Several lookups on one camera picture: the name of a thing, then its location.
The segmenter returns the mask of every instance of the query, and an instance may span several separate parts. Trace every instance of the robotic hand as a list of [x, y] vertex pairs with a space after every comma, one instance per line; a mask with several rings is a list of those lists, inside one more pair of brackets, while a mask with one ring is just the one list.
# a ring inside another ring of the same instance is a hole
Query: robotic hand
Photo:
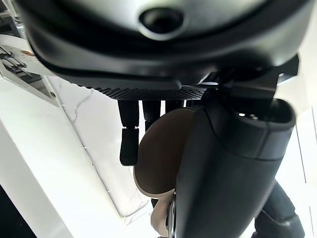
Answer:
[[174, 187], [160, 191], [175, 189], [162, 226], [170, 238], [235, 238], [254, 217], [254, 237], [304, 236], [274, 181], [295, 115], [273, 97], [297, 75], [313, 0], [16, 3], [45, 67], [118, 100], [123, 165], [144, 161], [139, 100], [150, 129], [161, 101], [168, 111], [183, 100], [196, 109]]

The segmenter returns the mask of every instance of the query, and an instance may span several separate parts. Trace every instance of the white marble surface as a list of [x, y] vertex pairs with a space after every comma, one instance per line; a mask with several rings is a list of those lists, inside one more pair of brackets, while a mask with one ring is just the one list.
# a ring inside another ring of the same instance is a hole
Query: white marble surface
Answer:
[[117, 101], [58, 77], [50, 77], [50, 82], [119, 214], [128, 217], [140, 210], [148, 198], [137, 190], [130, 167], [119, 161], [122, 125]]

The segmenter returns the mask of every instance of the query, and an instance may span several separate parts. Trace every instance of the gray vein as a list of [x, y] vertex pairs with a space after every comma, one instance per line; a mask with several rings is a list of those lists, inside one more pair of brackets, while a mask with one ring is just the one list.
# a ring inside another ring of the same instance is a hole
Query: gray vein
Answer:
[[93, 94], [93, 92], [94, 92], [94, 90], [91, 89], [91, 90], [90, 90], [90, 94], [89, 94], [88, 96], [84, 97], [84, 98], [76, 105], [75, 118], [72, 120], [73, 123], [76, 123], [76, 121], [77, 121], [79, 107], [80, 107], [83, 103], [87, 102], [87, 101], [91, 98], [91, 95]]

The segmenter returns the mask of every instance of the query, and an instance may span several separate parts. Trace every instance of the black bracket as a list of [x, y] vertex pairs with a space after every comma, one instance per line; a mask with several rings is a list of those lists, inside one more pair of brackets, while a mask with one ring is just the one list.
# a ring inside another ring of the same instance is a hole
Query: black bracket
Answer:
[[298, 66], [296, 55], [277, 67], [223, 72], [219, 75], [218, 90], [238, 112], [260, 118], [269, 109], [278, 83], [296, 76]]

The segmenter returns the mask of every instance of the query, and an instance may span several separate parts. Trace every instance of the beige disc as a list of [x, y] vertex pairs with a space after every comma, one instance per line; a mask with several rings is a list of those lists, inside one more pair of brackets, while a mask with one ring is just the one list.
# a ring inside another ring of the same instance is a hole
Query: beige disc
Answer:
[[193, 115], [192, 108], [171, 111], [145, 133], [139, 146], [134, 177], [137, 187], [146, 196], [163, 198], [174, 192]]

